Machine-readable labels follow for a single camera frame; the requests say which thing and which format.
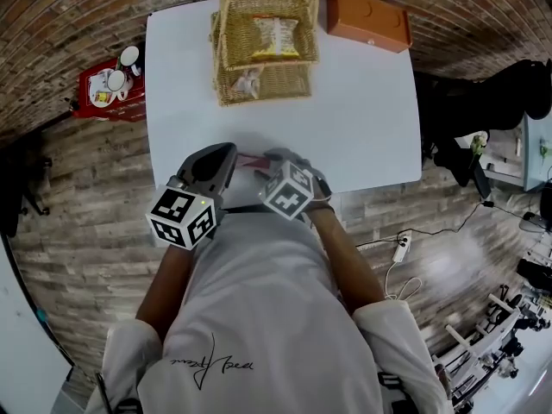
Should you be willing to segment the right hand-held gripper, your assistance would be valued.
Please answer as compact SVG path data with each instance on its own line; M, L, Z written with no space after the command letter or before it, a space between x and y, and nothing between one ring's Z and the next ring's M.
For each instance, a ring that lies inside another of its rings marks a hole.
M309 160L287 147L271 148L264 156L269 160L283 160L273 172L254 171L255 179L263 186L260 200L271 211L292 220L311 206L331 198L331 189L308 166Z

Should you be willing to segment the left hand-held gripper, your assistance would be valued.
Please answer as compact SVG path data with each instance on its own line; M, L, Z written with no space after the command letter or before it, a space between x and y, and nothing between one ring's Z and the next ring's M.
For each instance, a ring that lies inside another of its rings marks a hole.
M154 237L185 250L213 238L223 213L222 194L237 162L233 142L210 145L188 156L166 184L159 185L147 207Z

